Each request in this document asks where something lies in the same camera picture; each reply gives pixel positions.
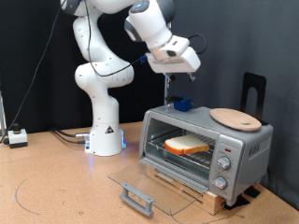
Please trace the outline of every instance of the wooden cutting board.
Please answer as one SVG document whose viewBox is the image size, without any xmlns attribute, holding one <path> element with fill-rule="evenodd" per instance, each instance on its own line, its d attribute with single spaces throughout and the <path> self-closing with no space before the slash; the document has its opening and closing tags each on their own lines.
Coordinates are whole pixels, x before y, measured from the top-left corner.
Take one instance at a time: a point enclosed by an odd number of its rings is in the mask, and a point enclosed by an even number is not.
<svg viewBox="0 0 299 224">
<path fill-rule="evenodd" d="M 233 109 L 211 109 L 211 116 L 225 126 L 245 132 L 254 132 L 262 128 L 262 123 L 257 119 Z"/>
</svg>

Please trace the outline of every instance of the toaster oven knob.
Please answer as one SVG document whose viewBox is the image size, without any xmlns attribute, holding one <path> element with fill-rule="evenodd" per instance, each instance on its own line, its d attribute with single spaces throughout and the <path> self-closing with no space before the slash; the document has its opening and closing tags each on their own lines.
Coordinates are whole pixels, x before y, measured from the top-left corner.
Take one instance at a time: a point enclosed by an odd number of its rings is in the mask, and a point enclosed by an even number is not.
<svg viewBox="0 0 299 224">
<path fill-rule="evenodd" d="M 223 169 L 223 170 L 228 170 L 231 167 L 231 162 L 228 158 L 226 157 L 221 157 L 217 160 L 218 165 Z"/>
<path fill-rule="evenodd" d="M 212 184 L 219 189 L 226 189 L 227 186 L 226 180 L 221 176 L 214 179 Z"/>
</svg>

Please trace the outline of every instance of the table surface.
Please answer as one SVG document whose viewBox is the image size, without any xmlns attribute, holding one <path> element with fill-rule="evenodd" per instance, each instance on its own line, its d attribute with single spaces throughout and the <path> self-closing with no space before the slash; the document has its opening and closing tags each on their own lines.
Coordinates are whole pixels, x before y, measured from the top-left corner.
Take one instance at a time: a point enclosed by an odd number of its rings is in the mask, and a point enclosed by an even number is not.
<svg viewBox="0 0 299 224">
<path fill-rule="evenodd" d="M 0 146 L 1 223 L 299 223 L 299 213 L 263 186 L 250 204 L 212 216 L 195 205 L 170 217 L 153 207 L 145 217 L 120 199 L 122 188 L 107 176 L 139 160 L 142 122 L 121 124 L 128 147 L 119 155 L 86 154 L 83 145 L 53 133 L 28 134 L 29 147 Z M 68 133 L 87 132 L 86 129 Z"/>
</svg>

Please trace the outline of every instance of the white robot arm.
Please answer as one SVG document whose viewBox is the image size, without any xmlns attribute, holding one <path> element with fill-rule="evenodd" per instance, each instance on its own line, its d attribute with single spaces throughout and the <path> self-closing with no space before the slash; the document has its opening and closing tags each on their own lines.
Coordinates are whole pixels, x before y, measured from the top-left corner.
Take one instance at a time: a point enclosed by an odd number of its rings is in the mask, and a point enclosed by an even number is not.
<svg viewBox="0 0 299 224">
<path fill-rule="evenodd" d="M 192 73 L 200 61 L 187 38 L 172 35 L 175 17 L 172 0 L 139 0 L 134 4 L 124 28 L 133 41 L 145 41 L 149 65 L 155 73 Z"/>
<path fill-rule="evenodd" d="M 119 103 L 109 96 L 108 88 L 121 87 L 134 79 L 134 69 L 107 46 L 98 27 L 98 18 L 132 8 L 125 30 L 134 41 L 145 41 L 150 50 L 149 64 L 156 73 L 190 73 L 200 61 L 189 40 L 174 36 L 167 28 L 173 20 L 172 0 L 60 0 L 65 13 L 78 16 L 73 28 L 83 57 L 89 62 L 78 67 L 75 78 L 93 104 L 93 126 L 85 151 L 98 156 L 121 152 Z"/>
</svg>

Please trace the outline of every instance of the toast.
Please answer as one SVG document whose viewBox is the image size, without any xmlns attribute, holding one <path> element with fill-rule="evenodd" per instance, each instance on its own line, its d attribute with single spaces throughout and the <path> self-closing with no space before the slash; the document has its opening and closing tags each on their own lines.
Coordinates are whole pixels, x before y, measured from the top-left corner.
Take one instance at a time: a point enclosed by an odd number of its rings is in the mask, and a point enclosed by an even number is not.
<svg viewBox="0 0 299 224">
<path fill-rule="evenodd" d="M 167 151 L 177 155 L 209 151 L 209 145 L 207 143 L 191 134 L 168 139 L 165 141 L 164 147 Z"/>
</svg>

